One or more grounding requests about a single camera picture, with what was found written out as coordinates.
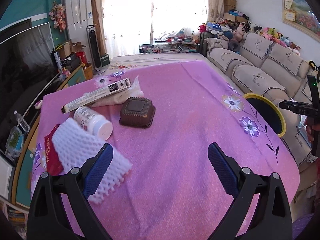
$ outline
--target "framed painting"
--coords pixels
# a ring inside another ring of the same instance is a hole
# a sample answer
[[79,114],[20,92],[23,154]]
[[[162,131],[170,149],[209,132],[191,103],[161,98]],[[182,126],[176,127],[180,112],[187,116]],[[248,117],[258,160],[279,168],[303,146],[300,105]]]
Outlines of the framed painting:
[[305,0],[282,0],[282,21],[320,42],[320,23]]

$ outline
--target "black tower fan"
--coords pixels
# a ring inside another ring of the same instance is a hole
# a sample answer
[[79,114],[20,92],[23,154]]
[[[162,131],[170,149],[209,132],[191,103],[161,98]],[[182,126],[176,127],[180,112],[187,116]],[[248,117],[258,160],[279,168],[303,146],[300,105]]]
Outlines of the black tower fan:
[[102,68],[97,35],[96,35],[96,28],[94,27],[94,25],[87,26],[87,35],[88,35],[90,52],[92,55],[93,74],[99,75],[103,73],[105,69]]

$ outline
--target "green box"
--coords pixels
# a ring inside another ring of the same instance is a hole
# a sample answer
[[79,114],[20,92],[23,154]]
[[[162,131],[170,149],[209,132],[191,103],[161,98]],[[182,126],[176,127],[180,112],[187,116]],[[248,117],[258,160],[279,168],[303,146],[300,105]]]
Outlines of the green box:
[[106,65],[110,64],[110,60],[109,60],[109,55],[108,54],[105,54],[104,56],[100,57],[100,59],[101,59],[102,66],[106,66]]

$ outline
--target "pink bag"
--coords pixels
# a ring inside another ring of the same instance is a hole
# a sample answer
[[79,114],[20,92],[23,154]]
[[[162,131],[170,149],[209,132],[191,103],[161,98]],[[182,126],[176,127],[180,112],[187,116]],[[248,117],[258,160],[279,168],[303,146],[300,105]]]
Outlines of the pink bag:
[[200,31],[200,33],[205,32],[206,26],[207,26],[206,23],[202,23],[202,24],[198,27],[198,30]]

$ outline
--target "beige sofa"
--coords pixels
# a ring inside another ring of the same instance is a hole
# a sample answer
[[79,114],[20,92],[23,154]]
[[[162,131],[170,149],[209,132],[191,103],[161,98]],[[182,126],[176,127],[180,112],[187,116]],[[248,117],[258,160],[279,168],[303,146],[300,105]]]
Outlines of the beige sofa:
[[[307,74],[316,75],[309,64],[289,49],[257,34],[247,33],[240,42],[240,55],[228,50],[228,42],[207,38],[207,58],[243,93],[260,94],[275,105],[282,100],[311,103]],[[300,116],[281,109],[287,130],[281,138],[300,170],[298,191],[316,181],[316,158],[298,132]]]

